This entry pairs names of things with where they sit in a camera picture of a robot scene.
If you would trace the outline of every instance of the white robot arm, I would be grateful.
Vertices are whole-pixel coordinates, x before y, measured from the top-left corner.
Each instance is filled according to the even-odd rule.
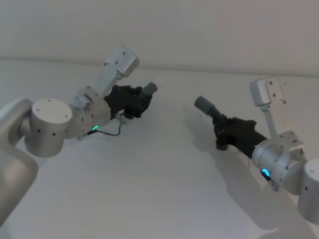
[[[254,164],[269,171],[274,188],[283,186],[299,195],[300,214],[319,225],[319,159],[305,159],[304,144],[291,129],[280,81],[273,77],[254,81],[250,89],[272,137],[256,146]]]
[[[252,159],[274,191],[282,186],[299,195],[300,214],[319,225],[319,159],[305,159],[304,144],[292,131],[279,80],[254,81],[250,90],[255,105],[265,114],[270,139],[255,131],[255,121],[228,118],[204,97],[197,98],[195,106],[213,118],[217,149],[238,148]]]
[[[92,132],[95,125],[107,124],[121,110],[132,118],[140,117],[148,108],[156,85],[149,83],[135,89],[115,86],[138,64],[138,57],[121,46],[105,62],[93,86],[76,93],[72,105],[55,99],[35,103],[19,99],[0,111],[0,225],[26,194],[38,172],[36,162],[15,148],[16,143],[24,137],[31,154],[52,157],[60,152],[65,138],[82,137]]]

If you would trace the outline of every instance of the black wire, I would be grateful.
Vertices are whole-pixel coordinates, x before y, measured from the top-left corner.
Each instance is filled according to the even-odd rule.
[[[109,136],[119,136],[121,134],[121,126],[122,124],[120,123],[119,124],[119,132],[118,133],[107,133],[107,132],[104,132],[104,131],[100,131],[100,130],[91,130],[87,133],[87,135],[91,135],[93,133],[102,133],[102,134],[106,134],[106,135],[109,135]]]
[[[96,130],[97,133],[103,133],[103,134],[106,134],[106,135],[109,135],[109,136],[119,136],[121,134],[121,127],[119,127],[119,132],[117,134],[115,133],[107,133],[107,132],[104,132],[104,131],[99,131],[99,130]]]

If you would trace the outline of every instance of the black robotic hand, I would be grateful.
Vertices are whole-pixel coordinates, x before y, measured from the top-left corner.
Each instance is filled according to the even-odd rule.
[[[203,96],[197,98],[195,106],[213,118],[216,148],[219,150],[226,150],[228,145],[232,145],[251,158],[255,146],[267,139],[255,131],[255,121],[228,118]]]
[[[123,115],[128,119],[141,117],[151,103],[153,94],[157,91],[154,83],[149,83],[142,88],[131,86],[113,86],[111,92],[104,97],[104,100],[111,108],[111,119],[123,111]]]

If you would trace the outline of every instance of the blue led light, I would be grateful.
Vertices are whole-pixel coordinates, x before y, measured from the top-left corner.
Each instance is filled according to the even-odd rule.
[[[270,176],[270,173],[269,173],[269,171],[268,171],[266,168],[263,168],[261,171],[262,171],[267,177]]]

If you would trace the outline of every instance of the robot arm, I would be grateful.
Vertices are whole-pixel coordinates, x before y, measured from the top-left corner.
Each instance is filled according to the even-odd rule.
[[[150,83],[135,89],[115,85],[138,64],[137,56],[121,46],[104,64],[93,86],[76,93],[73,104],[68,106],[55,99],[35,103],[19,99],[0,111],[0,225],[26,194],[38,172],[36,162],[17,149],[16,143],[24,136],[31,154],[52,157],[60,152],[66,138],[81,138],[95,125],[107,124],[122,110],[131,119],[140,117],[148,108],[156,85]]]
[[[255,105],[265,113],[271,139],[255,131],[255,121],[228,118],[204,97],[195,106],[213,118],[217,149],[238,148],[252,159],[274,191],[282,186],[299,195],[301,215],[319,224],[319,160],[305,159],[304,144],[291,130],[280,82],[262,79],[252,82],[250,89]]]

